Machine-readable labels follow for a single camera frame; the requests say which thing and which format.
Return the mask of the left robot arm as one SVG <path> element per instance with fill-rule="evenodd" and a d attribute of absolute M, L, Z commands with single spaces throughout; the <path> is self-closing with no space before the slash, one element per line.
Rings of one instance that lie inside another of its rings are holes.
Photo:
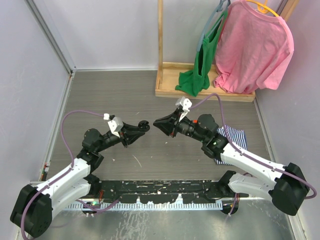
<path fill-rule="evenodd" d="M 104 159 L 101 152 L 119 143 L 126 148 L 150 130 L 146 120 L 134 126 L 118 117 L 109 120 L 108 126 L 105 134 L 95 128 L 87 130 L 81 151 L 66 168 L 41 184 L 27 184 L 20 190 L 10 221 L 20 227 L 23 239 L 41 236 L 59 212 L 81 197 L 97 197 L 100 180 L 92 173 Z"/>

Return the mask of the blue striped cloth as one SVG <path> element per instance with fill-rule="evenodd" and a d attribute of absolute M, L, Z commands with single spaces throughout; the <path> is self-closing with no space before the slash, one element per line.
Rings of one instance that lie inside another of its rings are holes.
<path fill-rule="evenodd" d="M 247 144 L 247 137 L 244 130 L 239 130 L 233 127 L 230 127 L 228 125 L 225 126 L 227 134 L 229 136 L 229 139 L 236 145 L 238 145 L 240 148 L 244 150 L 248 150 L 248 144 Z M 221 134 L 223 137 L 226 137 L 225 129 L 224 127 L 220 127 L 217 129 L 217 132 Z M 217 165 L 227 165 L 231 166 L 228 163 L 225 163 L 221 160 L 214 159 L 215 163 Z"/>

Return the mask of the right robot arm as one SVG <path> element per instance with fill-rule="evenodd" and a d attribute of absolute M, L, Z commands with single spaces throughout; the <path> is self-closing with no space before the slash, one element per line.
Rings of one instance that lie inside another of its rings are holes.
<path fill-rule="evenodd" d="M 201 149 L 209 158 L 251 174 L 226 172 L 219 181 L 219 191 L 225 197 L 234 193 L 256 196 L 272 202 L 283 213 L 295 216 L 310 191 L 298 165 L 268 161 L 239 147 L 218 132 L 219 126 L 211 114 L 190 120 L 177 108 L 170 115 L 155 120 L 153 125 L 172 138 L 183 134 L 195 139 L 202 143 Z"/>

